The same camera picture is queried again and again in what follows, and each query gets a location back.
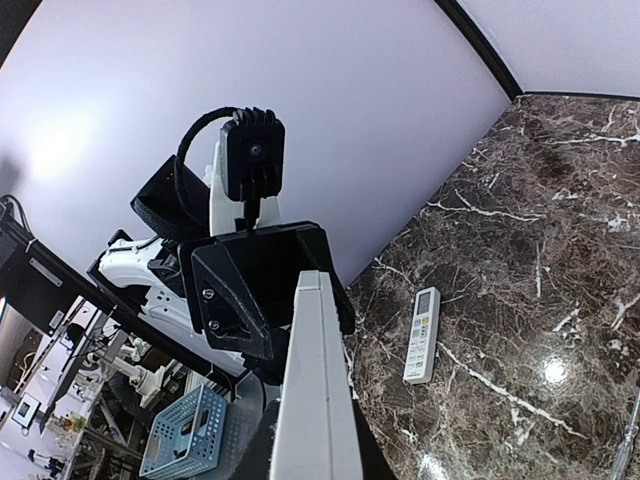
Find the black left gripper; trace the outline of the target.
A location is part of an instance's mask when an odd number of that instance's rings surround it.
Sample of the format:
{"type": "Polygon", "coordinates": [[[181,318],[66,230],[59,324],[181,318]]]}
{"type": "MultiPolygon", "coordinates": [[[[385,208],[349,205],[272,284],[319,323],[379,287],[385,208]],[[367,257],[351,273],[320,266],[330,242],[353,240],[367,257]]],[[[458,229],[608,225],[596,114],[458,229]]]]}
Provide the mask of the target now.
{"type": "Polygon", "coordinates": [[[355,311],[335,270],[324,229],[305,221],[218,235],[179,245],[194,328],[213,349],[274,357],[273,331],[291,323],[302,271],[328,273],[343,335],[355,311]]]}

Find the white TCL remote control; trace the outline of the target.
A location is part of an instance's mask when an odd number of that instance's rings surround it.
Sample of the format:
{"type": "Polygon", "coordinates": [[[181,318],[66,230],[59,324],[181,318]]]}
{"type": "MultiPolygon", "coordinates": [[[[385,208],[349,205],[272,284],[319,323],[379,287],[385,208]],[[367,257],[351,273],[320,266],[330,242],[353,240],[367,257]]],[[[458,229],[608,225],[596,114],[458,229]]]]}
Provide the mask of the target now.
{"type": "Polygon", "coordinates": [[[328,273],[300,273],[271,479],[361,479],[358,434],[328,273]]]}

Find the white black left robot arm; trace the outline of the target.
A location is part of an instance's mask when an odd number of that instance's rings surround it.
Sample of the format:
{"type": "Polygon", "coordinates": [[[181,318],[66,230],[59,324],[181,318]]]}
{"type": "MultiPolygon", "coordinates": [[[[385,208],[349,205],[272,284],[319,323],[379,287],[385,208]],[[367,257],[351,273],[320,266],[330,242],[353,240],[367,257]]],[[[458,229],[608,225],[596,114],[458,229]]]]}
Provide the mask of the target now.
{"type": "Polygon", "coordinates": [[[170,157],[131,206],[154,231],[123,232],[90,269],[123,328],[214,382],[246,373],[280,385],[301,273],[334,273],[325,230],[283,223],[277,197],[260,202],[255,227],[228,198],[219,166],[206,184],[170,157]]]}

